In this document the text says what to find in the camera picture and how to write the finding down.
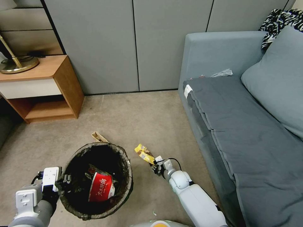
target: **gold lamp base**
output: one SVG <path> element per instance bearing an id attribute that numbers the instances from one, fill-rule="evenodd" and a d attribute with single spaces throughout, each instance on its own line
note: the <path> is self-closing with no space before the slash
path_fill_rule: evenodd
<path id="1" fill-rule="evenodd" d="M 20 68 L 17 67 L 13 60 L 7 60 L 6 63 L 1 63 L 0 72 L 4 74 L 20 73 L 30 70 L 39 64 L 39 59 L 36 57 L 25 57 L 23 59 L 19 59 L 19 61 L 22 65 Z"/>

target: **lamp stand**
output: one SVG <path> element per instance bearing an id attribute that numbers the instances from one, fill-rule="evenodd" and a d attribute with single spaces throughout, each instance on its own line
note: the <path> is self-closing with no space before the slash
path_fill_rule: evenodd
<path id="1" fill-rule="evenodd" d="M 0 72 L 4 74 L 20 73 L 26 70 L 30 70 L 39 64 L 39 60 L 36 57 L 24 57 L 18 59 L 12 50 L 9 48 L 3 37 L 0 35 L 0 40 L 12 56 L 12 60 L 7 60 L 6 63 L 0 64 Z"/>

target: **carpet floor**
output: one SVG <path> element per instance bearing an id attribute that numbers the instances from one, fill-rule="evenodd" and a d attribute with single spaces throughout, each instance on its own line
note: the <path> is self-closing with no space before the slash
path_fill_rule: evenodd
<path id="1" fill-rule="evenodd" d="M 154 156 L 178 159 L 192 180 L 219 203 L 177 91 L 87 96 L 78 119 L 22 123 L 9 135 L 0 151 L 0 225 L 8 225 L 16 213 L 16 191 L 37 171 L 65 166 L 76 150 L 94 142 L 94 131 L 126 150 L 134 190 L 116 213 L 99 220 L 82 221 L 59 201 L 49 226 L 123 227 L 155 219 L 193 226 L 168 182 L 135 153 L 139 143 Z"/>

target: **white drawer front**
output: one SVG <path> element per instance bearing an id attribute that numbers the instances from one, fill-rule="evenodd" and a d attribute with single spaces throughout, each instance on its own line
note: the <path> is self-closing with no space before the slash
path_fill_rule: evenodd
<path id="1" fill-rule="evenodd" d="M 1 82 L 0 93 L 7 98 L 26 98 L 35 96 L 60 95 L 54 79 Z"/>

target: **black trash bag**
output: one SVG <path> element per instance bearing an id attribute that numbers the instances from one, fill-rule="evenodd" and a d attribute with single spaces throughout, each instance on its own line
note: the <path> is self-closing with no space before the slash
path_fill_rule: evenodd
<path id="1" fill-rule="evenodd" d="M 91 181 L 85 173 L 89 164 L 111 174 L 117 183 L 115 194 L 103 202 L 88 202 Z M 106 142 L 89 143 L 69 160 L 63 175 L 71 175 L 70 186 L 60 197 L 65 209 L 83 220 L 105 218 L 116 212 L 133 190 L 130 161 L 122 147 Z"/>

